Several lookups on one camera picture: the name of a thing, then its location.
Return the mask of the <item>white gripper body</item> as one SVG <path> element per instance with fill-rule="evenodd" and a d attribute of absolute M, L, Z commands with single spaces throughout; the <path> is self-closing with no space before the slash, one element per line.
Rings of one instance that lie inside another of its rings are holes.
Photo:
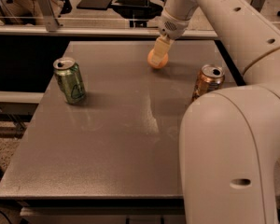
<path fill-rule="evenodd" d="M 178 20 L 172 17 L 165 9 L 159 18 L 159 32 L 171 40 L 177 40 L 188 28 L 189 21 Z"/>

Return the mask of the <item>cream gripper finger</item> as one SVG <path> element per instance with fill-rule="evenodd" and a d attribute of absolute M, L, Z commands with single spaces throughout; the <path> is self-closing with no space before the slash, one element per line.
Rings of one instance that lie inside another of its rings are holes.
<path fill-rule="evenodd" d="M 168 51 L 170 50 L 173 44 L 173 40 L 170 39 L 167 35 L 160 35 L 154 45 L 154 50 L 156 51 Z"/>

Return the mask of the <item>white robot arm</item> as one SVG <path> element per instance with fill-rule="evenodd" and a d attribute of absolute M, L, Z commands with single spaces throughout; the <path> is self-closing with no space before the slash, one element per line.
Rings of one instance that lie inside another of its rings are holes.
<path fill-rule="evenodd" d="M 187 224 L 278 224 L 280 30 L 245 0 L 167 0 L 158 62 L 200 8 L 244 85 L 208 92 L 187 109 L 179 160 Z"/>

